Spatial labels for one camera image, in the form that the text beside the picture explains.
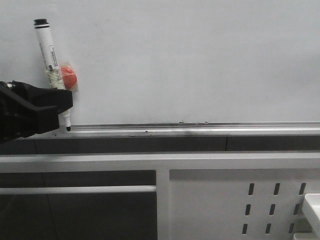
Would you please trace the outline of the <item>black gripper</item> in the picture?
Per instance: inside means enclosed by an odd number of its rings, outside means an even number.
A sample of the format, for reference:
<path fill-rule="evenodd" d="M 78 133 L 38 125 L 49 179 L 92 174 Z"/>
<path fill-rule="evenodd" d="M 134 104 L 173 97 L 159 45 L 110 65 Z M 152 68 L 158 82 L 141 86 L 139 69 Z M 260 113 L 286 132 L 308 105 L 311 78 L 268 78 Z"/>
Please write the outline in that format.
<path fill-rule="evenodd" d="M 73 107 L 70 90 L 40 88 L 12 81 L 0 83 L 0 143 L 52 131 L 58 113 Z"/>

